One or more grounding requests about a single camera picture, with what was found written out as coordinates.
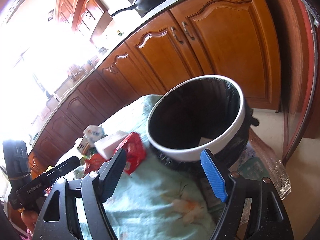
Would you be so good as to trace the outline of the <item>person's left hand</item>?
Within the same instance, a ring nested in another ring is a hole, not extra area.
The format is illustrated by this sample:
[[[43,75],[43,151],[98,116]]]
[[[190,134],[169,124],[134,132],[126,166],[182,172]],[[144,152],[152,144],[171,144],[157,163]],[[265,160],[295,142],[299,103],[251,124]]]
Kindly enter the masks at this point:
[[[21,213],[21,219],[31,233],[33,233],[35,230],[38,216],[39,215],[37,212],[31,210],[23,210]]]

